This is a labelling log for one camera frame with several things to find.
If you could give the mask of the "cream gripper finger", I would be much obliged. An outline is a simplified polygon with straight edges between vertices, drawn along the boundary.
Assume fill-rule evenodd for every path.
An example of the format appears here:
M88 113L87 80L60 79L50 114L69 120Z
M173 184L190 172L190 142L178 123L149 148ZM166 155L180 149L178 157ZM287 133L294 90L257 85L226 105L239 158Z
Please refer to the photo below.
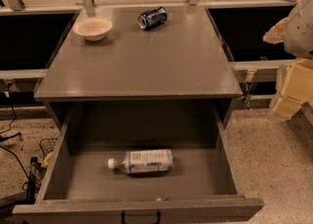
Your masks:
M291 119L313 98L313 61L295 60L286 72L283 86L272 101L273 115L282 120Z

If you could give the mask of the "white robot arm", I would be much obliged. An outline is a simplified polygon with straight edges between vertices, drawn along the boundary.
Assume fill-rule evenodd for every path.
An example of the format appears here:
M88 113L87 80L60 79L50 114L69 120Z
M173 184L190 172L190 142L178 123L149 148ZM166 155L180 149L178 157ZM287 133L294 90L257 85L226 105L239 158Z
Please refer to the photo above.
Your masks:
M270 44L282 43L294 62L279 68L277 92L270 104L275 120L291 119L313 98L313 0L298 0L289 15L277 22L263 36Z

